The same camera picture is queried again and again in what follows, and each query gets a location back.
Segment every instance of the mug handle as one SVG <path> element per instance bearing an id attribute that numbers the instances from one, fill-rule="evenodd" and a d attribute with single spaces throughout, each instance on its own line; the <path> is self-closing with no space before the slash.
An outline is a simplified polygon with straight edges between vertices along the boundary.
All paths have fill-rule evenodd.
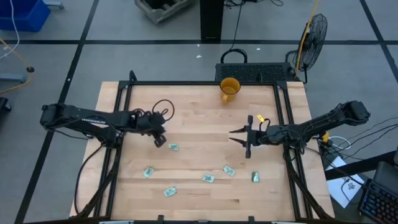
<path id="1" fill-rule="evenodd" d="M 228 101 L 228 95 L 223 95 L 223 103 L 227 103 Z"/>

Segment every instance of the yellow mug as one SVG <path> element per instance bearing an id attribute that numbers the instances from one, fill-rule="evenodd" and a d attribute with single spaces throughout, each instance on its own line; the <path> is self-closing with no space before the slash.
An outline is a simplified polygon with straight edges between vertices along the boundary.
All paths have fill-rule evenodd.
<path id="1" fill-rule="evenodd" d="M 225 78 L 220 83 L 220 89 L 223 103 L 227 103 L 235 99 L 236 94 L 241 89 L 241 84 L 235 78 Z"/>

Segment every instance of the concrete floor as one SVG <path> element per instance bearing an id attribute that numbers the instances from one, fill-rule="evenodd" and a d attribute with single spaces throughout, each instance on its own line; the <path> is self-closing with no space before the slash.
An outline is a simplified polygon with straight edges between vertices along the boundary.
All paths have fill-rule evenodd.
<path id="1" fill-rule="evenodd" d="M 87 40 L 198 40 L 200 10 L 195 4 L 177 16 L 154 25 L 132 0 L 64 0 L 65 10 L 53 9 L 43 29 L 36 34 L 21 32 L 23 40 L 76 40 L 59 44 L 21 44 L 17 51 L 36 69 L 32 83 L 3 94 L 13 111 L 0 125 L 0 222 L 14 223 L 19 206 L 42 148 L 46 132 L 39 124 L 41 106 L 56 103 L 70 71 L 90 9 L 98 1 Z M 283 0 L 277 7 L 266 0 L 243 6 L 237 39 L 299 40 L 315 0 Z M 366 0 L 384 40 L 398 40 L 395 0 Z M 239 8 L 224 9 L 224 40 L 233 39 Z M 327 40 L 371 40 L 361 45 L 325 45 L 308 72 L 307 98 L 312 116 L 331 110 L 340 102 L 361 100 L 372 113 L 369 123 L 343 126 L 332 135 L 350 137 L 387 118 L 398 116 L 398 84 L 359 0 L 320 1 L 318 13 L 328 19 Z M 0 37 L 14 40 L 15 33 L 0 31 Z M 139 80 L 214 80 L 215 64 L 229 44 L 84 45 L 66 103 L 93 109 L 103 81 L 127 79 L 133 69 Z M 281 62 L 296 45 L 236 45 L 249 55 L 249 62 Z M 398 46 L 388 45 L 398 60 Z M 241 62 L 229 55 L 226 62 Z M 24 73 L 14 56 L 0 60 L 0 72 Z M 387 124 L 398 123 L 397 120 Z M 357 157 L 368 158 L 397 147 L 397 131 L 363 149 Z M 374 138 L 364 139 L 346 151 L 354 153 Z M 76 174 L 85 141 L 55 134 L 25 222 L 67 218 Z"/>

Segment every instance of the keyboard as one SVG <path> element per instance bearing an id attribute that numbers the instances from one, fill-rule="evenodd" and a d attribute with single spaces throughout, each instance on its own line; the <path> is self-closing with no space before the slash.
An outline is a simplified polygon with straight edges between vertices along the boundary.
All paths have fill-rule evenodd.
<path id="1" fill-rule="evenodd" d="M 216 81 L 232 77 L 240 82 L 259 82 L 261 74 L 263 82 L 292 81 L 288 73 L 289 63 L 224 63 L 216 65 Z"/>
<path id="2" fill-rule="evenodd" d="M 377 223 L 398 224 L 398 195 L 379 185 L 367 181 L 359 211 Z"/>

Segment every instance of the blue bin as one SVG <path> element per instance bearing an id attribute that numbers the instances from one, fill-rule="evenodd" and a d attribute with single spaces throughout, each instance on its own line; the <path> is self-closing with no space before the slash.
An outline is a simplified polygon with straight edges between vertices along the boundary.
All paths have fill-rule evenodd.
<path id="1" fill-rule="evenodd" d="M 50 15 L 43 0 L 12 0 L 12 5 L 18 31 L 38 32 Z M 14 30 L 10 0 L 0 0 L 0 29 Z"/>

